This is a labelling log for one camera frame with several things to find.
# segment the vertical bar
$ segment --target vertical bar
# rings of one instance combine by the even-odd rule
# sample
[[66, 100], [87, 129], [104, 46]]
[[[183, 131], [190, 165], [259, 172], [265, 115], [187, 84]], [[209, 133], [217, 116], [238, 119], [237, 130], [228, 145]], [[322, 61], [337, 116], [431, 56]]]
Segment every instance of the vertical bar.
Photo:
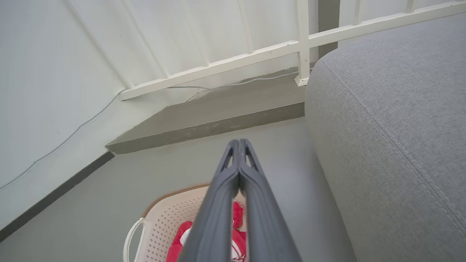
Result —
[[406, 2], [406, 9], [404, 10], [405, 13], [412, 13], [414, 12], [414, 5], [416, 4], [416, 0], [408, 0]]
[[298, 76], [295, 82], [298, 86], [308, 83], [309, 79], [309, 19], [308, 19], [308, 0], [297, 0], [298, 14], [298, 38], [299, 38], [299, 65]]
[[142, 32], [139, 23], [137, 21], [137, 18], [135, 16], [135, 11], [133, 9], [133, 6], [130, 3], [130, 0], [122, 0], [123, 6], [126, 9], [126, 13], [128, 16], [131, 18], [131, 22], [133, 23], [134, 27], [137, 30], [137, 33], [139, 34], [139, 37], [141, 37], [142, 41], [144, 42], [144, 45], [146, 45], [147, 49], [149, 50], [152, 58], [154, 59], [155, 64], [157, 65], [158, 69], [162, 74], [164, 75], [164, 78], [170, 77], [170, 73], [168, 72], [166, 67], [163, 67], [160, 61], [158, 60], [157, 56], [155, 55], [154, 51], [152, 50], [151, 46], [149, 45], [149, 42], [147, 41], [146, 37], [144, 36], [144, 33]]
[[251, 40], [251, 33], [249, 32], [249, 26], [247, 24], [246, 12], [244, 11], [243, 0], [238, 0], [238, 6], [240, 7], [241, 20], [243, 20], [244, 32], [246, 34], [246, 40], [247, 40], [247, 47], [249, 49], [249, 53], [252, 54], [254, 53], [254, 48], [253, 48], [253, 42]]
[[83, 17], [83, 12], [79, 9], [79, 6], [75, 3], [75, 0], [69, 0], [69, 5], [71, 7], [71, 9], [73, 10], [73, 12], [75, 13], [76, 17], [78, 18], [79, 22], [82, 24], [82, 26], [84, 26], [84, 28], [86, 29], [86, 31], [88, 32], [89, 36], [92, 38], [92, 40], [94, 41], [94, 43], [96, 43], [96, 45], [99, 47], [100, 51], [103, 53], [103, 55], [105, 56], [105, 58], [107, 58], [107, 61], [109, 61], [110, 65], [113, 67], [113, 69], [116, 71], [116, 73], [118, 74], [118, 76], [120, 76], [121, 80], [124, 82], [124, 84], [126, 85], [126, 87], [128, 89], [132, 89], [134, 87], [134, 85], [131, 85], [128, 80], [123, 76], [123, 74], [121, 73], [121, 71], [118, 69], [118, 67], [116, 67], [115, 63], [112, 61], [112, 59], [110, 58], [109, 54], [107, 54], [107, 52], [105, 51], [105, 49], [103, 48], [103, 46], [100, 44], [99, 40], [97, 40], [96, 36], [94, 35], [94, 33], [92, 32], [92, 29], [89, 28], [90, 25], [88, 25], [86, 22], [85, 22], [85, 19]]
[[359, 25], [361, 23], [364, 1], [365, 0], [356, 0], [356, 6], [354, 8], [353, 25]]
[[204, 66], [209, 67], [209, 58], [207, 57], [206, 51], [201, 46], [201, 43], [199, 42], [199, 39], [197, 38], [197, 35], [199, 35], [199, 34], [197, 33], [197, 31], [194, 29], [194, 26], [192, 25], [191, 14], [188, 11], [186, 3], [184, 1], [182, 1], [181, 6], [182, 6], [182, 9], [183, 9], [183, 13], [185, 14], [185, 20], [186, 20], [186, 24], [188, 25], [189, 34], [191, 35], [191, 38], [194, 41], [194, 44], [198, 48], [198, 51], [199, 51], [199, 53], [200, 53], [200, 55], [202, 57], [202, 62], [204, 64]]

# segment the electrical cord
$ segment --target electrical cord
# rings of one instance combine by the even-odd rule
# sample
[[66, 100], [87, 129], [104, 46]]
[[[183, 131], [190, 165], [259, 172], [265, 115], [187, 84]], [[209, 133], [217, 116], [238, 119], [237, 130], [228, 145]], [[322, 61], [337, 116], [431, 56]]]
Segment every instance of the electrical cord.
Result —
[[[234, 84], [226, 84], [226, 85], [222, 85], [220, 87], [223, 87], [223, 86], [235, 86], [235, 85], [242, 85], [242, 84], [247, 84], [247, 83], [250, 83], [250, 82], [254, 82], [254, 81], [257, 81], [257, 80], [270, 80], [270, 79], [276, 79], [276, 78], [279, 78], [279, 77], [282, 77], [282, 76], [289, 76], [289, 75], [292, 75], [292, 74], [296, 74], [297, 72], [292, 72], [292, 73], [288, 73], [288, 74], [284, 74], [284, 75], [280, 75], [280, 76], [274, 76], [274, 77], [268, 77], [268, 78], [254, 78], [252, 80], [249, 80], [249, 81], [246, 81], [246, 82], [242, 82], [242, 83], [234, 83]], [[207, 87], [201, 87], [201, 86], [172, 86], [172, 87], [169, 87], [169, 88], [199, 88], [199, 89], [206, 89], [206, 90], [213, 90], [215, 88], [207, 88]], [[86, 125], [87, 123], [89, 123], [90, 121], [94, 120], [97, 116], [99, 116], [100, 114], [102, 114], [102, 112], [104, 112], [112, 103], [113, 101], [115, 101], [115, 99], [118, 97], [119, 94], [121, 94], [122, 92], [126, 91], [126, 89], [123, 89], [121, 91], [119, 91], [115, 97], [113, 97], [113, 99], [102, 109], [100, 110], [96, 115], [94, 115], [91, 119], [89, 119], [88, 121], [84, 122], [83, 124], [81, 124], [65, 141], [63, 141], [61, 144], [59, 144], [57, 147], [55, 147], [52, 151], [50, 151], [49, 153], [45, 154], [44, 156], [42, 156], [41, 158], [37, 159], [36, 161], [34, 161], [25, 171], [23, 171], [21, 174], [19, 174], [17, 177], [15, 177], [13, 180], [11, 180], [10, 182], [6, 183], [5, 185], [1, 186], [0, 189], [3, 189], [5, 187], [7, 187], [8, 185], [10, 185], [11, 183], [15, 182], [17, 179], [19, 179], [22, 175], [24, 175], [26, 172], [28, 172], [35, 164], [37, 164], [39, 161], [41, 161], [42, 159], [48, 157], [50, 154], [52, 154], [53, 152], [55, 152], [57, 149], [59, 149], [63, 144], [65, 144], [66, 142], [68, 142], [68, 140], [70, 140], [73, 135], [75, 135], [84, 125]]]

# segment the fabric seam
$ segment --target fabric seam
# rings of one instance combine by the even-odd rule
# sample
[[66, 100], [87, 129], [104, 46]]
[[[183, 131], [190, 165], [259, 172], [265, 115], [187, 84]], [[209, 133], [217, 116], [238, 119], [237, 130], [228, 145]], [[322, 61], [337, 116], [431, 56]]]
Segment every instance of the fabric seam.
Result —
[[[431, 189], [434, 191], [434, 193], [437, 195], [437, 197], [440, 199], [440, 201], [448, 208], [448, 210], [450, 210], [450, 212], [453, 214], [454, 218], [456, 218], [456, 220], [458, 220], [458, 223], [459, 223], [460, 226], [463, 228], [463, 225], [461, 224], [461, 221], [459, 220], [459, 218], [458, 218], [458, 217], [455, 215], [455, 213], [450, 209], [450, 207], [447, 205], [447, 203], [445, 203], [445, 201], [440, 197], [439, 193], [436, 192], [435, 188], [433, 188], [431, 185], [428, 184], [427, 179], [424, 178], [424, 177], [422, 176], [421, 172], [416, 168], [416, 166], [415, 166], [414, 163], [413, 163], [413, 162], [415, 162], [414, 158], [410, 155], [410, 157], [411, 157], [412, 160], [413, 160], [413, 161], [411, 161], [411, 160], [401, 151], [401, 149], [399, 148], [399, 147], [402, 147], [401, 144], [400, 144], [398, 141], [397, 141], [397, 142], [398, 142], [398, 145], [395, 144], [395, 142], [389, 137], [388, 133], [387, 133], [385, 130], [383, 130], [382, 127], [380, 126], [380, 125], [382, 125], [382, 124], [381, 124], [381, 123], [378, 123], [378, 122], [374, 119], [374, 117], [375, 117], [374, 113], [372, 113], [373, 116], [374, 116], [374, 117], [373, 117], [373, 116], [369, 113], [370, 110], [367, 108], [367, 106], [366, 106], [365, 104], [363, 104], [362, 101], [360, 101], [360, 99], [358, 100], [358, 99], [356, 98], [357, 96], [354, 94], [354, 92], [352, 92], [351, 89], [350, 89], [341, 79], [338, 78], [338, 76], [336, 75], [336, 73], [326, 64], [326, 62], [325, 62], [324, 60], [322, 60], [322, 64], [327, 68], [327, 71], [330, 73], [330, 76], [331, 76], [334, 80], [336, 80], [338, 83], [340, 83], [340, 85], [342, 86], [341, 88], [342, 88], [342, 90], [345, 92], [346, 96], [348, 96], [348, 97], [351, 99], [351, 101], [356, 105], [356, 107], [357, 107], [357, 108], [361, 111], [361, 113], [366, 117], [366, 119], [369, 121], [369, 123], [376, 129], [376, 131], [378, 131], [378, 133], [384, 138], [384, 140], [387, 142], [387, 144], [388, 144], [388, 145], [392, 148], [392, 150], [397, 154], [397, 156], [400, 158], [400, 160], [401, 160], [401, 161], [405, 164], [405, 166], [411, 171], [412, 175], [416, 178], [416, 180], [419, 181], [419, 182], [421, 183], [421, 185], [424, 187], [424, 189], [428, 192], [429, 196], [434, 200], [434, 202], [439, 206], [439, 208], [447, 215], [447, 217], [450, 219], [450, 221], [452, 222], [452, 224], [456, 227], [456, 229], [459, 231], [459, 233], [463, 236], [463, 239], [466, 239], [466, 236], [465, 236], [465, 234], [462, 232], [461, 228], [459, 228], [458, 225], [456, 225], [456, 223], [453, 221], [453, 219], [452, 219], [451, 216], [448, 214], [448, 212], [439, 204], [439, 202], [435, 199], [435, 197], [432, 195], [432, 193], [430, 192], [430, 190], [426, 187], [425, 183], [428, 185], [429, 188], [431, 188]], [[380, 129], [377, 128], [377, 127], [374, 125], [374, 122], [375, 122], [377, 125], [379, 125]], [[382, 134], [382, 132], [386, 134], [386, 136], [388, 137], [388, 139], [389, 139], [392, 143], [390, 143], [390, 142], [387, 140], [387, 138]], [[403, 155], [403, 157], [405, 157], [405, 158], [408, 160], [408, 162], [414, 167], [414, 170], [416, 170], [416, 172], [419, 174], [419, 176], [422, 178], [422, 180], [425, 180], [425, 183], [419, 179], [419, 177], [414, 173], [413, 169], [411, 169], [411, 167], [410, 167], [410, 166], [408, 165], [408, 163], [403, 159], [403, 157], [400, 156], [400, 154], [398, 153], [398, 151], [399, 151], [399, 152]], [[427, 177], [428, 177], [429, 180], [440, 190], [440, 188], [433, 182], [433, 180], [432, 180], [428, 175], [427, 175]], [[464, 220], [464, 218], [463, 218], [463, 216], [461, 215], [461, 213], [454, 207], [454, 205], [449, 201], [449, 199], [448, 199], [448, 202], [450, 203], [450, 205], [453, 206], [453, 208], [459, 213], [460, 217]]]

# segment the gray floor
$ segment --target gray floor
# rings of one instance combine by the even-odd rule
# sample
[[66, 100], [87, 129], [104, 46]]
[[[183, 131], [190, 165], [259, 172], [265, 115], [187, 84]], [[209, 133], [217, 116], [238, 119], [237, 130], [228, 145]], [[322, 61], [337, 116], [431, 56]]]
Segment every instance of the gray floor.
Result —
[[209, 182], [234, 138], [251, 140], [303, 261], [356, 261], [303, 118], [118, 156], [0, 243], [0, 261], [122, 261], [149, 203]]

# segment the white railing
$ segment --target white railing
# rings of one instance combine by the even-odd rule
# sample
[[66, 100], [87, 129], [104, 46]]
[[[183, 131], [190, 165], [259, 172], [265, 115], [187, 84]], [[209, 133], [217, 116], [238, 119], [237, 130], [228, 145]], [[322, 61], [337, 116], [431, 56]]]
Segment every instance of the white railing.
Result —
[[297, 25], [298, 25], [298, 40], [288, 41], [277, 45], [269, 46], [254, 50], [251, 41], [251, 34], [249, 32], [249, 25], [247, 23], [246, 13], [244, 10], [243, 0], [238, 0], [240, 7], [240, 13], [242, 22], [244, 25], [244, 32], [246, 35], [247, 46], [249, 53], [234, 56], [228, 59], [209, 62], [204, 48], [198, 41], [198, 33], [192, 28], [191, 17], [186, 7], [183, 7], [188, 29], [191, 34], [195, 45], [197, 46], [200, 56], [203, 60], [202, 67], [193, 68], [176, 74], [170, 74], [167, 68], [160, 63], [150, 45], [148, 44], [146, 37], [140, 29], [140, 23], [138, 22], [138, 16], [134, 12], [131, 6], [130, 0], [122, 0], [125, 6], [128, 16], [131, 18], [134, 28], [136, 28], [138, 35], [142, 42], [149, 50], [155, 64], [158, 69], [163, 73], [164, 78], [156, 79], [139, 85], [131, 85], [128, 80], [124, 78], [121, 71], [112, 62], [111, 57], [107, 55], [102, 45], [99, 44], [98, 39], [94, 37], [91, 25], [86, 24], [84, 19], [85, 14], [75, 4], [76, 0], [70, 0], [71, 6], [73, 7], [76, 15], [84, 25], [86, 30], [89, 32], [97, 46], [102, 50], [103, 54], [109, 60], [110, 64], [114, 67], [115, 71], [120, 75], [128, 89], [119, 95], [120, 100], [126, 100], [154, 91], [158, 91], [171, 86], [183, 84], [189, 81], [197, 80], [203, 77], [212, 76], [215, 74], [223, 73], [247, 65], [259, 63], [262, 61], [274, 59], [280, 56], [298, 53], [299, 63], [298, 70], [299, 74], [295, 78], [298, 86], [307, 84], [309, 79], [309, 49], [318, 47], [328, 43], [333, 43], [348, 38], [361, 36], [364, 34], [370, 34], [390, 28], [396, 28], [404, 25], [419, 23], [431, 19], [445, 17], [449, 15], [459, 14], [466, 12], [466, 2], [454, 1], [444, 4], [439, 4], [431, 7], [425, 7], [420, 9], [414, 9], [415, 0], [407, 0], [406, 8], [404, 13], [398, 13], [394, 15], [384, 16], [368, 21], [361, 21], [362, 10], [364, 8], [365, 0], [356, 0], [353, 24], [343, 26], [324, 32], [308, 35], [308, 0], [296, 0], [297, 1]]

